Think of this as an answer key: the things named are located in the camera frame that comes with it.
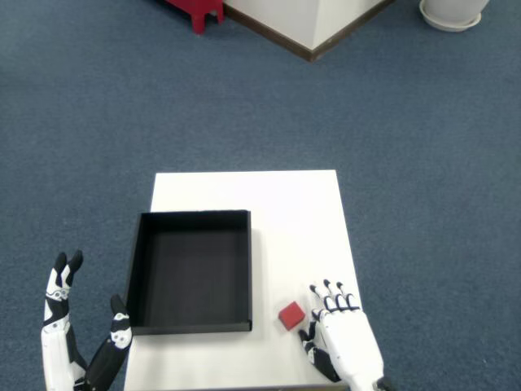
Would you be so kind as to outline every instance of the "floor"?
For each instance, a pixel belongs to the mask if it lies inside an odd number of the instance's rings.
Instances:
[[[43,388],[60,250],[85,254],[72,322],[92,357],[155,172],[337,169],[397,388],[518,389],[521,2],[462,34],[417,5],[308,64],[231,20],[196,37],[155,0],[2,2],[0,388]]]

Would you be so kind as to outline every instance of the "open black box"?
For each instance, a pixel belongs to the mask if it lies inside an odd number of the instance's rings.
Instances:
[[[126,305],[134,335],[251,331],[250,212],[142,213]]]

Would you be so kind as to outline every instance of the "white robotic hand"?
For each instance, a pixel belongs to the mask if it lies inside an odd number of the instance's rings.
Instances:
[[[352,391],[392,391],[383,376],[383,360],[366,314],[342,283],[309,288],[325,308],[312,310],[309,331],[299,331],[309,361],[329,380],[345,381]],[[325,349],[315,344],[321,336]]]
[[[43,370],[47,391],[105,391],[120,370],[132,342],[132,330],[120,297],[111,299],[111,333],[87,365],[77,350],[69,319],[68,294],[83,262],[81,251],[67,262],[60,253],[50,272],[42,328]]]

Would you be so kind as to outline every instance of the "white flower pot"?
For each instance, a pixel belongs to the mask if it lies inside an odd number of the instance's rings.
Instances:
[[[420,11],[428,24],[444,31],[464,31],[481,20],[489,0],[422,0]]]

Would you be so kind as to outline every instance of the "red block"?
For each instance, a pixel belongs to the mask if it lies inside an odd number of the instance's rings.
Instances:
[[[302,322],[304,319],[304,311],[293,301],[288,307],[284,308],[278,313],[278,318],[286,328],[291,330],[294,326]]]

